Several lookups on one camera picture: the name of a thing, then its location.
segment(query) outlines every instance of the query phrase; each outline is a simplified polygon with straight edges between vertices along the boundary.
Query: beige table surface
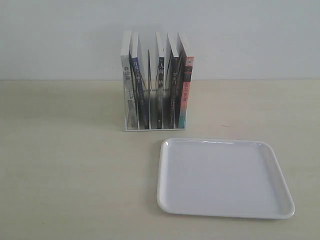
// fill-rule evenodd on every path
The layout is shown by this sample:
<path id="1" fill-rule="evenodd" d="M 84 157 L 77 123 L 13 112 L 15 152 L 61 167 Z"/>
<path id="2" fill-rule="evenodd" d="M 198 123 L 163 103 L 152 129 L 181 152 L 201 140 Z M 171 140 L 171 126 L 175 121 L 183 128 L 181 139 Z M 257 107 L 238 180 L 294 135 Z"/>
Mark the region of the beige table surface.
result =
<path id="1" fill-rule="evenodd" d="M 193 81 L 187 130 L 124 132 L 121 81 L 0 81 L 0 240 L 320 239 L 320 81 Z M 162 141 L 270 144 L 288 220 L 171 215 Z"/>

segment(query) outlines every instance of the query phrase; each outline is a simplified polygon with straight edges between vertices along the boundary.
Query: square plate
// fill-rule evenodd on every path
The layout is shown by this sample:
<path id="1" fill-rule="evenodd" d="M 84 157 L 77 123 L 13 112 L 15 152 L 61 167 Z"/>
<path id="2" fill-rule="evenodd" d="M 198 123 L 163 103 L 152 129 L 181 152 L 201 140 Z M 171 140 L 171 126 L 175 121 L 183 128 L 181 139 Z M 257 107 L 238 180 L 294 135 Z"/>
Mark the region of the square plate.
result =
<path id="1" fill-rule="evenodd" d="M 288 219 L 295 212 L 275 153 L 260 141 L 167 139 L 157 202 L 172 214 Z"/>

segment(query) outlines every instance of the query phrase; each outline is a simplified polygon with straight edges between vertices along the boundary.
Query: book spine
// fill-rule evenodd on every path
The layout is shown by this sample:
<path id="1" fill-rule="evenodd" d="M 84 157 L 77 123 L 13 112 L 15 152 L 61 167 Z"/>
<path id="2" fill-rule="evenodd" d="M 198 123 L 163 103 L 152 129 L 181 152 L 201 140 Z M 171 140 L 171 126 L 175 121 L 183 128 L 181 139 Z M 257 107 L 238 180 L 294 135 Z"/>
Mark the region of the book spine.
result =
<path id="1" fill-rule="evenodd" d="M 179 129 L 184 129 L 186 127 L 187 105 L 188 105 L 193 64 L 194 64 L 194 57 L 187 57 L 185 62 L 184 74 L 183 74 L 180 114 L 179 114 L 179 121 L 178 121 Z"/>
<path id="2" fill-rule="evenodd" d="M 170 90 L 170 118 L 169 128 L 175 127 L 175 109 L 176 109 L 176 87 L 178 74 L 178 57 L 173 57 L 171 62 L 171 90 Z"/>
<path id="3" fill-rule="evenodd" d="M 136 88 L 137 88 L 137 94 L 138 94 L 138 101 L 140 103 L 141 107 L 141 113 L 142 113 L 142 119 L 145 129 L 149 129 L 149 116 L 148 116 L 148 106 L 144 95 L 144 88 L 143 88 L 143 79 L 140 72 L 139 67 L 139 60 L 137 57 L 132 58 L 133 63 L 133 70 L 135 74 L 136 79 Z"/>
<path id="4" fill-rule="evenodd" d="M 128 118 L 130 119 L 131 127 L 138 128 L 135 93 L 134 93 L 129 56 L 121 56 L 121 62 L 122 62 L 124 94 L 125 94 L 125 99 L 127 101 L 127 106 L 128 106 Z"/>
<path id="5" fill-rule="evenodd" d="M 165 58 L 159 57 L 158 66 L 158 116 L 157 116 L 157 128 L 162 129 L 163 125 L 163 101 L 164 101 L 164 75 L 165 75 Z"/>

